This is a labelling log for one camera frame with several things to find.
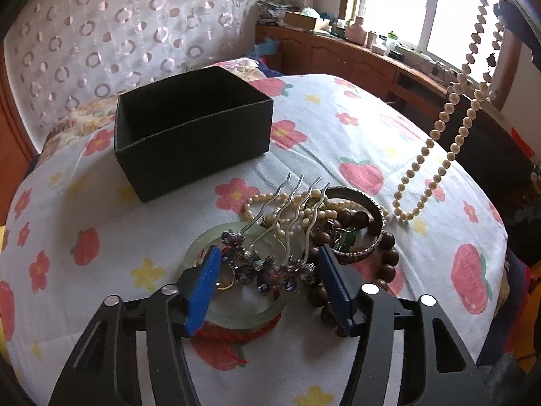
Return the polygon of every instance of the cardboard box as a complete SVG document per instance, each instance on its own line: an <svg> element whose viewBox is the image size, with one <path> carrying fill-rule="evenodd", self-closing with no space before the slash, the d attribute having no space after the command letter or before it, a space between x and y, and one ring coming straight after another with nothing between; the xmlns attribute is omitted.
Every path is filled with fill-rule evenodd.
<svg viewBox="0 0 541 406"><path fill-rule="evenodd" d="M330 20L308 17L299 12L286 12L283 22L291 27L304 30L326 30Z"/></svg>
<svg viewBox="0 0 541 406"><path fill-rule="evenodd" d="M142 202L269 150L273 100L221 67L118 99L115 156Z"/></svg>

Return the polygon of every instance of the bed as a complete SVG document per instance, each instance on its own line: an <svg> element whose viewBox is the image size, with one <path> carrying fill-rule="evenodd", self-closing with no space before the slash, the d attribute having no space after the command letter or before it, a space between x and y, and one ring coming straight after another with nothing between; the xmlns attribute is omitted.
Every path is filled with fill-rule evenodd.
<svg viewBox="0 0 541 406"><path fill-rule="evenodd" d="M321 175L322 183L361 189L392 208L396 186L426 134L340 78L251 83L274 99L270 152L255 160L142 204L114 156L111 98L90 107L99 121L93 130L59 142L21 184L7 219L0 304L11 363L38 406L47 405L106 296L144 298L173 282L199 234L238 221L245 199L274 189L288 172L308 182ZM404 207L415 206L445 154L438 145L431 151ZM496 309L507 245L492 203L453 164L420 217L392 219L388 227L401 258L390 291L409 299L433 294L477 359ZM375 254L353 267L373 279L378 264ZM341 339L324 327L301 295L272 332L235 350L243 359L210 339L186 343L204 406L338 404L357 348L357 339ZM401 347L399 334L394 346ZM400 363L393 362L387 404L396 401L399 380ZM153 404L148 380L142 393L145 404Z"/></svg>

